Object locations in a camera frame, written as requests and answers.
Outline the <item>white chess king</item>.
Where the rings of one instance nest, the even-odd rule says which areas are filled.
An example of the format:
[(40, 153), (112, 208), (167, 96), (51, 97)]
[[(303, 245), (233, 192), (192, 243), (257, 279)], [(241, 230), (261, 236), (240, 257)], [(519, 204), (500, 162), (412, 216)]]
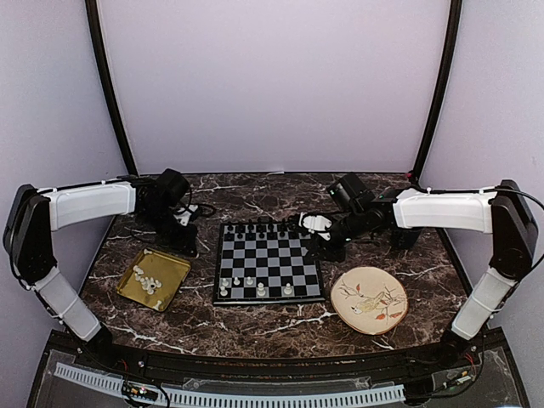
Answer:
[(264, 284), (262, 282), (259, 282), (257, 285), (257, 296), (259, 298), (265, 298), (267, 296), (266, 289), (264, 287)]

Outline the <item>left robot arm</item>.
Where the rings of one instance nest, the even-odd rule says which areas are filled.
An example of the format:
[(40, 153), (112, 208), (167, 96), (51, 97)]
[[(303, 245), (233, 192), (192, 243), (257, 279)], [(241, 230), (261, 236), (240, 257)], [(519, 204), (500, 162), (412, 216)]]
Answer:
[(183, 224), (174, 211), (189, 192), (186, 178), (170, 168), (156, 178), (127, 176), (50, 189), (23, 184), (16, 192), (3, 233), (11, 272), (25, 290), (35, 292), (55, 319), (89, 343), (86, 355), (102, 371), (119, 365), (119, 350), (106, 341), (111, 336), (108, 329), (61, 274), (52, 234), (96, 218), (134, 213), (156, 232), (163, 246), (194, 257), (197, 228)]

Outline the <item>black grey chessboard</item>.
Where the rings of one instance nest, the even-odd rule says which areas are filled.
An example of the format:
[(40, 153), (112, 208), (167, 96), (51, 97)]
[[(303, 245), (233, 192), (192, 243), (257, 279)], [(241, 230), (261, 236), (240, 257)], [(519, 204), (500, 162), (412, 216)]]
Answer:
[[(320, 263), (307, 257), (311, 234), (299, 232), (287, 221), (260, 218), (257, 221), (222, 223), (218, 230), (218, 252), (212, 294), (215, 306), (250, 306), (288, 303), (321, 303), (326, 300)], [(253, 284), (247, 285), (247, 277)], [(238, 277), (239, 286), (233, 285)], [(219, 293), (221, 280), (226, 297)], [(257, 296), (264, 284), (266, 297)], [(290, 282), (293, 296), (284, 297)]]

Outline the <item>gold square tray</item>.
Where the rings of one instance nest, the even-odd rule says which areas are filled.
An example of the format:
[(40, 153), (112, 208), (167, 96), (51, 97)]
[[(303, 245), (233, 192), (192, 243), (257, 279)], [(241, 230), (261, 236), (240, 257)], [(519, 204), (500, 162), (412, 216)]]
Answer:
[(185, 259), (155, 249), (142, 249), (116, 286), (116, 293), (162, 313), (167, 310), (191, 271)]

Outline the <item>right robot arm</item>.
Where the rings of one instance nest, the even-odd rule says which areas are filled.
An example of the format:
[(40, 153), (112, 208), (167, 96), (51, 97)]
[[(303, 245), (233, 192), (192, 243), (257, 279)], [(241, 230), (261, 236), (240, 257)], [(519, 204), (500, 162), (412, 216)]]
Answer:
[(493, 253), (468, 300), (450, 323), (448, 337), (434, 350), (433, 360), (450, 369), (467, 353), (464, 342), (506, 302), (519, 282), (543, 261), (537, 258), (537, 222), (529, 195), (510, 179), (497, 186), (468, 190), (424, 189), (413, 184), (375, 195), (354, 173), (327, 189), (339, 211), (332, 215), (304, 212), (299, 227), (314, 234), (311, 254), (341, 262), (346, 245), (364, 234), (391, 230), (402, 247), (414, 245), (425, 228), (470, 230), (493, 238)]

